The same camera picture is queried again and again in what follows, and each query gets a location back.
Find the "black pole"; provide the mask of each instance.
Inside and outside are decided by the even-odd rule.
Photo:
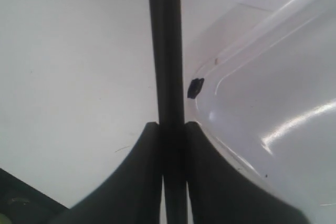
[[[185,224],[181,0],[150,0],[163,179],[169,224]]]

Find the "black vertical rod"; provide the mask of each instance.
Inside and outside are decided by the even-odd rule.
[[[181,0],[150,0],[168,224],[187,223]]]

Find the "small black tab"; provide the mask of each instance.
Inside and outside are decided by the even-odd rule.
[[[188,88],[187,97],[191,99],[195,99],[197,95],[200,93],[204,83],[204,78],[196,78],[191,81],[190,86]]]

